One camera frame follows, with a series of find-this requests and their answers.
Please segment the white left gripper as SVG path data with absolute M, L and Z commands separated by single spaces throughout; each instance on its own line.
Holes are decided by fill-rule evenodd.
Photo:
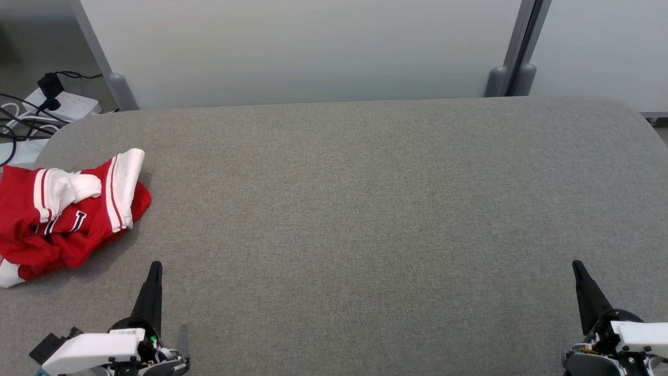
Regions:
M 190 359 L 161 341 L 163 266 L 154 261 L 130 317 L 106 333 L 72 327 L 68 336 L 53 333 L 41 341 L 41 373 L 70 375 L 184 375 Z

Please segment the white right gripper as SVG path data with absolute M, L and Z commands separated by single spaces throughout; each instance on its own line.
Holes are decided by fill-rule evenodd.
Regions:
M 667 324 L 643 323 L 610 302 L 580 260 L 572 262 L 584 340 L 562 356 L 564 375 L 654 375 L 666 364 Z

